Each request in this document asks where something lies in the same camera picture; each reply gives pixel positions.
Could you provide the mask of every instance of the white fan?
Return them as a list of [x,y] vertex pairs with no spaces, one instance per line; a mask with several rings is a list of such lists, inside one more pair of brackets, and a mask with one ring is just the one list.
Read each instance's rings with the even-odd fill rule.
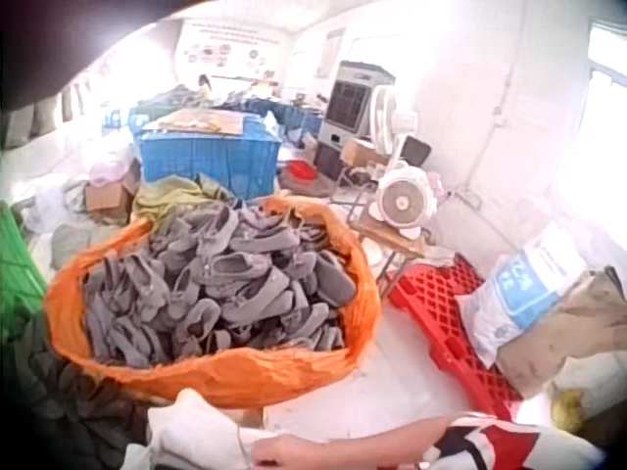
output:
[[417,113],[397,110],[393,86],[380,85],[374,89],[370,101],[372,144],[389,161],[368,212],[410,239],[420,235],[420,225],[437,210],[437,198],[427,174],[400,159],[407,136],[417,129],[417,121]]

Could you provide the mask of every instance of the air cooler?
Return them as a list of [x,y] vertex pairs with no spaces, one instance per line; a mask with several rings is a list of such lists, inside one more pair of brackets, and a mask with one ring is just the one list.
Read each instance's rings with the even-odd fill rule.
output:
[[336,179],[342,170],[340,153],[353,137],[369,136],[368,107],[378,85],[390,85],[394,75],[379,66],[343,61],[335,78],[324,121],[318,134],[315,165]]

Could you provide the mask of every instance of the green crate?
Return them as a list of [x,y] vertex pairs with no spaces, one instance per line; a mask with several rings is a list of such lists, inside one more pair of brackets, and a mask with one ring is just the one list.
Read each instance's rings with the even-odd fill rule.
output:
[[46,281],[32,262],[7,203],[0,201],[0,329],[2,341],[15,328],[21,307],[42,308]]

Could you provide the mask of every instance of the brown sack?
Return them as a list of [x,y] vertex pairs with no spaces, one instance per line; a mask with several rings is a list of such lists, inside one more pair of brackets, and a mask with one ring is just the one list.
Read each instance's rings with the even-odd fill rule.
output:
[[290,207],[295,207],[305,218],[324,221],[332,249],[346,257],[347,271],[357,283],[357,297],[342,309],[348,345],[345,349],[309,352],[241,348],[144,370],[96,362],[83,327],[81,279],[108,250],[126,252],[144,241],[151,229],[151,223],[144,219],[129,225],[106,243],[79,254],[57,274],[44,301],[54,347],[87,373],[114,379],[135,393],[174,400],[178,392],[189,387],[220,407],[266,406],[346,377],[357,367],[372,339],[381,311],[376,284],[357,237],[330,208],[295,197],[272,197],[266,203],[268,211],[284,212]]
[[627,350],[627,303],[604,272],[584,279],[543,319],[499,348],[497,365],[530,399],[567,357]]

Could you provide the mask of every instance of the cardboard box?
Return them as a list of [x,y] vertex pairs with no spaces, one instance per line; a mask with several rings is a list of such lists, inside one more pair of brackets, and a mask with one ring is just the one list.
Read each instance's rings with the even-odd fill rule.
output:
[[370,142],[355,138],[344,144],[340,159],[353,167],[367,166],[370,162],[382,165],[388,163],[387,159],[374,151],[374,146]]
[[97,222],[127,224],[133,199],[141,180],[141,167],[133,160],[124,177],[115,183],[85,188],[89,216]]

